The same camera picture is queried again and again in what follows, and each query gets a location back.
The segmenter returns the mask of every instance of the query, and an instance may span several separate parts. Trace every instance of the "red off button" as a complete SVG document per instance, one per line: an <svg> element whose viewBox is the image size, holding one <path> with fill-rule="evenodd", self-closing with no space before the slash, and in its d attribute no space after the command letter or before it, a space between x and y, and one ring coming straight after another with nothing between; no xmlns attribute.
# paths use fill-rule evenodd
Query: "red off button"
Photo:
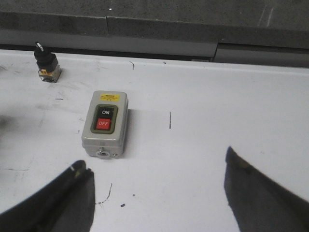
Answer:
<svg viewBox="0 0 309 232"><path fill-rule="evenodd" d="M111 127L111 120L109 118L99 118L97 122L97 130L108 131Z"/></svg>

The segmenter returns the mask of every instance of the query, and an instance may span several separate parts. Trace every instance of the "yellow warning label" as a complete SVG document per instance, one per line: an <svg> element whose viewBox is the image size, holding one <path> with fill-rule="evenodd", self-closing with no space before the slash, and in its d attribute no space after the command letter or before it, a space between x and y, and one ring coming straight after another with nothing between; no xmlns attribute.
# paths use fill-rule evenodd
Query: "yellow warning label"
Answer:
<svg viewBox="0 0 309 232"><path fill-rule="evenodd" d="M101 94L101 97L100 97L100 100L101 101L110 101L110 102L117 102L120 100L120 95L118 94Z"/></svg>

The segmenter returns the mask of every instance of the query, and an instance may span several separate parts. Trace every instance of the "push button switch box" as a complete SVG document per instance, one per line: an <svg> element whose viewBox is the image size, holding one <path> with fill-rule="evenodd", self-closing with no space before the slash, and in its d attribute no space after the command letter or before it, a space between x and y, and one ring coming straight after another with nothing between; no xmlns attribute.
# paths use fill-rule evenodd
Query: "push button switch box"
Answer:
<svg viewBox="0 0 309 232"><path fill-rule="evenodd" d="M122 155L126 136L126 93L95 91L82 134L82 145L90 156L102 159Z"/></svg>

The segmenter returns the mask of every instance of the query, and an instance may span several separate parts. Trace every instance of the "white table surface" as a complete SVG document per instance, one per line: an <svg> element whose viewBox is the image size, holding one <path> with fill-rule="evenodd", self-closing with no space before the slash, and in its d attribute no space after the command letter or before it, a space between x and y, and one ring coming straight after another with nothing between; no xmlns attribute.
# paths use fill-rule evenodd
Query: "white table surface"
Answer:
<svg viewBox="0 0 309 232"><path fill-rule="evenodd" d="M85 160L97 202L112 183L109 199L96 206L92 232L237 232L223 188L230 145L309 200L308 69L57 58L63 73L45 83L32 52L0 51L0 212ZM95 90L128 94L122 159L92 158L82 148Z"/></svg>

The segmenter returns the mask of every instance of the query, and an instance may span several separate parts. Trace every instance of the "green button bezel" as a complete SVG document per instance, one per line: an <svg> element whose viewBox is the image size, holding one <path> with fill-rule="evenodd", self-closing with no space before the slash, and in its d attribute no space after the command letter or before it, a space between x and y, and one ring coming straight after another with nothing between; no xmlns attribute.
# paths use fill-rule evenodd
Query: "green button bezel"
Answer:
<svg viewBox="0 0 309 232"><path fill-rule="evenodd" d="M100 107L113 108L113 115L112 115L112 119L111 119L112 123L111 123L111 127L110 127L109 130L97 130L96 129L97 121L98 121L98 109ZM107 104L99 104L99 105L97 105L94 117L92 119L91 132L92 133L96 133L96 134L112 134L114 132L114 130L115 130L117 113L118 113L118 107L116 105L107 105Z"/></svg>

